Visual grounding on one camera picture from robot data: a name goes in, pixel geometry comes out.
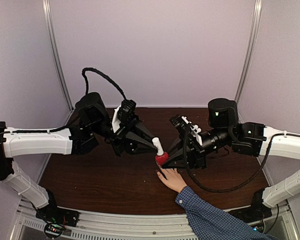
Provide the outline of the red nail polish bottle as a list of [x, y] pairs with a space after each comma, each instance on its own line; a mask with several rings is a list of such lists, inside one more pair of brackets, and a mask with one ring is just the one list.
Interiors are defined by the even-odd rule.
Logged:
[[159, 167], [161, 167], [164, 163], [167, 162], [168, 158], [169, 154], [167, 152], [164, 152], [162, 155], [155, 156], [155, 162]]

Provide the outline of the white nail polish cap brush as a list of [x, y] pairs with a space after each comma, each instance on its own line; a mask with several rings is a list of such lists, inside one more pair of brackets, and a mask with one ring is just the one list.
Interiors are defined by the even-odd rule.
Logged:
[[165, 153], [165, 151], [163, 150], [163, 147], [162, 147], [162, 144], [160, 142], [160, 139], [158, 137], [154, 137], [152, 139], [152, 143], [153, 143], [153, 145], [157, 149], [157, 155], [158, 156], [162, 156]]

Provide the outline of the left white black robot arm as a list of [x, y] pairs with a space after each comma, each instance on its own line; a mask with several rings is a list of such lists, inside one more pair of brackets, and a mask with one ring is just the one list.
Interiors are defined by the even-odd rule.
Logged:
[[99, 144], [96, 135], [109, 141], [116, 156], [164, 154], [158, 137], [135, 114], [136, 103], [123, 100], [110, 117], [99, 93], [83, 96], [75, 105], [78, 124], [54, 129], [16, 129], [0, 121], [0, 182], [28, 199], [51, 222], [62, 218], [53, 195], [36, 184], [14, 162], [14, 157], [36, 154], [85, 155]]

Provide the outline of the blue checked shirt forearm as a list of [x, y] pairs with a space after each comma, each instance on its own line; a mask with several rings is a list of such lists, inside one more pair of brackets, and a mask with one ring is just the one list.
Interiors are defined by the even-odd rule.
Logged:
[[247, 223], [200, 198], [186, 186], [175, 202], [181, 206], [194, 234], [200, 240], [275, 240], [276, 237], [253, 230]]

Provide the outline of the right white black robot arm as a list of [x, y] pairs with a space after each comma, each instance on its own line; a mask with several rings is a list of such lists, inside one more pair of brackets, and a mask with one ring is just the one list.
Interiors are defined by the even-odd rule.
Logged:
[[[263, 157], [262, 169], [269, 156], [300, 160], [300, 134], [278, 130], [261, 123], [239, 122], [237, 103], [226, 98], [215, 98], [208, 103], [210, 130], [202, 131], [186, 116], [170, 119], [179, 137], [156, 162], [163, 169], [205, 168], [206, 156], [229, 146], [232, 152]], [[251, 206], [246, 210], [249, 220], [258, 220], [266, 209], [300, 193], [300, 169], [281, 182], [260, 189], [253, 194]]]

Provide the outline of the pale hand with long nails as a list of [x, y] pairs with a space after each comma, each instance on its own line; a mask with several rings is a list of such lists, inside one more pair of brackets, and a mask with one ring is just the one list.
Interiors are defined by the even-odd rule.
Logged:
[[156, 171], [156, 174], [166, 187], [178, 194], [187, 186], [186, 182], [176, 169], [160, 168]]

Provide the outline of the round green circuit board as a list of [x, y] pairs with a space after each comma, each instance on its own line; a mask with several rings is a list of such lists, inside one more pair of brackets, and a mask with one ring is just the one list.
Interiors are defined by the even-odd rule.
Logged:
[[47, 223], [44, 226], [43, 232], [48, 238], [60, 237], [66, 229], [58, 224]]

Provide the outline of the right aluminium corner post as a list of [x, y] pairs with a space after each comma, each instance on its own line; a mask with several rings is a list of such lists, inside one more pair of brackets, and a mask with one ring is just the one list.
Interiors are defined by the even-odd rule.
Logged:
[[250, 71], [250, 67], [252, 64], [253, 59], [253, 53], [256, 47], [260, 24], [261, 24], [261, 18], [262, 18], [262, 7], [263, 7], [263, 1], [262, 0], [255, 0], [254, 1], [254, 9], [251, 19], [251, 27], [250, 27], [250, 33], [246, 48], [246, 53], [244, 57], [243, 67], [239, 78], [239, 83], [237, 86], [236, 94], [235, 94], [235, 102], [237, 103], [237, 109], [239, 109], [240, 106], [240, 100], [243, 96], [245, 84], [248, 80], [248, 75]]

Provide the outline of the aluminium corner post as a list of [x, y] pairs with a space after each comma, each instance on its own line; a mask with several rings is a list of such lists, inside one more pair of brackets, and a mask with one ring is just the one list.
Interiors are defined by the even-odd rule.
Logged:
[[239, 83], [237, 86], [236, 94], [235, 94], [235, 102], [237, 103], [237, 109], [239, 109], [240, 106], [240, 100], [243, 96], [245, 84], [248, 80], [248, 75], [250, 71], [250, 67], [252, 64], [253, 59], [253, 53], [256, 47], [260, 24], [261, 24], [261, 18], [262, 18], [262, 7], [263, 7], [263, 1], [262, 0], [255, 0], [254, 1], [254, 9], [251, 19], [251, 27], [250, 27], [250, 33], [246, 48], [246, 53], [244, 57], [243, 67], [239, 78]]
[[47, 32], [49, 36], [50, 46], [52, 50], [52, 58], [55, 66], [55, 70], [57, 73], [57, 79], [60, 83], [61, 91], [63, 94], [63, 97], [65, 99], [67, 108], [70, 113], [74, 111], [74, 106], [70, 97], [70, 93], [68, 90], [68, 86], [65, 80], [61, 59], [58, 51], [57, 46], [57, 40], [56, 40], [56, 34], [54, 30], [54, 24], [53, 24], [53, 17], [52, 17], [52, 11], [51, 11], [51, 3], [49, 0], [43, 0], [42, 1], [43, 6], [43, 14], [46, 22]]

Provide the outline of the left aluminium corner post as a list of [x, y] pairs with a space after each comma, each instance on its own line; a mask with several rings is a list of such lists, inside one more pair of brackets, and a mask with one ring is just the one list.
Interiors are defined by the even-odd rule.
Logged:
[[61, 91], [63, 94], [63, 97], [65, 99], [67, 108], [70, 113], [74, 111], [74, 106], [70, 97], [70, 93], [68, 90], [68, 86], [65, 80], [61, 59], [58, 51], [57, 46], [57, 40], [56, 40], [56, 34], [54, 30], [54, 24], [53, 24], [53, 17], [52, 17], [52, 11], [51, 11], [51, 3], [49, 0], [43, 0], [42, 1], [43, 6], [43, 14], [46, 22], [47, 32], [49, 36], [50, 46], [52, 50], [52, 58], [55, 66], [55, 70], [57, 73], [57, 79], [60, 83]]

